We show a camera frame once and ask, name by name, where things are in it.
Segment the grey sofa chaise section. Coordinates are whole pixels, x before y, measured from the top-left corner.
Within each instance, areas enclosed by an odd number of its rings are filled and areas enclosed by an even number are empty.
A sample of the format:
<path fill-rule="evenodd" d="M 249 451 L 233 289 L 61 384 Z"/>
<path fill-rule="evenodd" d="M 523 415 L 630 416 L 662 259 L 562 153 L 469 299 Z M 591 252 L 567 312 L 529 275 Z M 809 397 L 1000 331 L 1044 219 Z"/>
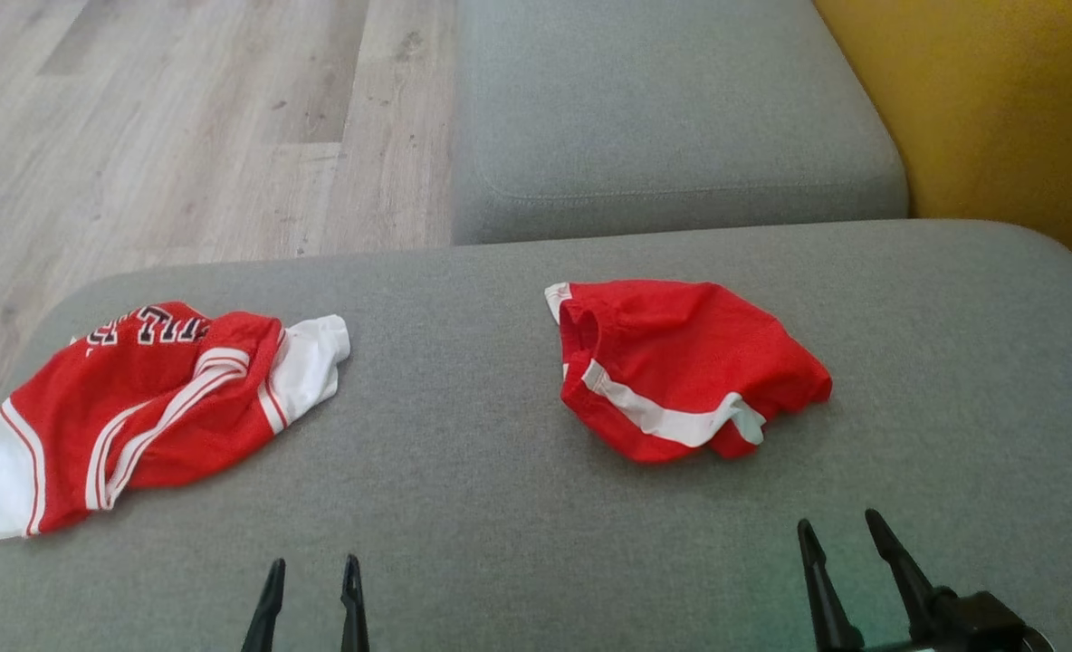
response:
<path fill-rule="evenodd" d="M 897 219 L 812 0 L 458 0 L 455 244 Z"/>

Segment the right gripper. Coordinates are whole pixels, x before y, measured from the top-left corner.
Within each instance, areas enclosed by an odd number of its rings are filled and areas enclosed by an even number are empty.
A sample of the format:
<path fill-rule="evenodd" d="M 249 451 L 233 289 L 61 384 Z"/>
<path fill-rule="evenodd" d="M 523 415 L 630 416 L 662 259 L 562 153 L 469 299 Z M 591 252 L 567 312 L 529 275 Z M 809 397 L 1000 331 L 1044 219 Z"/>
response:
<path fill-rule="evenodd" d="M 867 508 L 866 524 L 876 551 L 895 577 L 910 638 L 864 648 L 866 640 L 847 617 L 828 574 L 817 533 L 808 519 L 801 519 L 796 534 L 818 652 L 1055 652 L 1045 635 L 991 591 L 961 597 L 946 587 L 935 589 L 880 512 Z"/>

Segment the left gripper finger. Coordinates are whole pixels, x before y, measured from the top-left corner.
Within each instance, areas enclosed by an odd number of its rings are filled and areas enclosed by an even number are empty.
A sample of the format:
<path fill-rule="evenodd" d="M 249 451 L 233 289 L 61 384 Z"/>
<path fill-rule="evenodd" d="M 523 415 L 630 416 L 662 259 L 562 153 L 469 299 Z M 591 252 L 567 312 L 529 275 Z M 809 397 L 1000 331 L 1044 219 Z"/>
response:
<path fill-rule="evenodd" d="M 340 602 L 344 607 L 340 652 L 370 652 L 361 566 L 359 558 L 353 553 L 345 560 Z"/>
<path fill-rule="evenodd" d="M 282 610 L 286 583 L 286 561 L 278 558 L 264 581 L 260 598 L 247 628 L 241 652 L 273 652 L 278 616 Z"/>

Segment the red and white basketball jersey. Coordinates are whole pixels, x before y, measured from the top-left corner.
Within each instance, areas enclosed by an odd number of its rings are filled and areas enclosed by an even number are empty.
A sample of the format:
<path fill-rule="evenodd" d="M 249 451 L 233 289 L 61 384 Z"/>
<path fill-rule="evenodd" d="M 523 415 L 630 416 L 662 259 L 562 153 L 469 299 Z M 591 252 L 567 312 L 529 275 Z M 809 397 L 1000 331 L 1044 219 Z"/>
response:
<path fill-rule="evenodd" d="M 333 397 L 348 357 L 337 314 L 284 325 L 160 302 L 103 323 L 0 405 L 0 540 L 242 463 Z"/>

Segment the large grey sofa seat cushion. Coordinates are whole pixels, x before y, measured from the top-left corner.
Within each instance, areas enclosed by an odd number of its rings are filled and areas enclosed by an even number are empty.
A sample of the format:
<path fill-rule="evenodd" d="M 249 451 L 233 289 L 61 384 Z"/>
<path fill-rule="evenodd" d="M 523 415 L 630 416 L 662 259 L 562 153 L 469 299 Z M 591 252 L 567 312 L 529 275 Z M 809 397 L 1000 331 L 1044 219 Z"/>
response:
<path fill-rule="evenodd" d="M 719 283 L 825 364 L 827 404 L 739 461 L 626 461 L 560 401 L 557 281 Z M 1072 254 L 976 220 L 881 220 L 189 265 L 56 305 L 9 381 L 148 302 L 351 331 L 338 395 L 249 461 L 0 543 L 0 652 L 337 652 L 357 554 L 374 649 L 806 652 L 810 520 L 868 644 L 907 638 L 864 512 L 930 581 L 1072 652 Z"/>

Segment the red shorts with white trim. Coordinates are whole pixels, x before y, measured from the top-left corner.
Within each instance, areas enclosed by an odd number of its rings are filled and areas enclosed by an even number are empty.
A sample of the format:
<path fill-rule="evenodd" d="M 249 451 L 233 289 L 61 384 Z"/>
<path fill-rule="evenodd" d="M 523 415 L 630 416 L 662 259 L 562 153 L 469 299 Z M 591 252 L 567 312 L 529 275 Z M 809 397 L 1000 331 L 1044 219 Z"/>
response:
<path fill-rule="evenodd" d="M 562 403 L 639 464 L 701 448 L 751 455 L 783 414 L 827 403 L 827 367 L 773 317 L 714 283 L 560 282 Z"/>

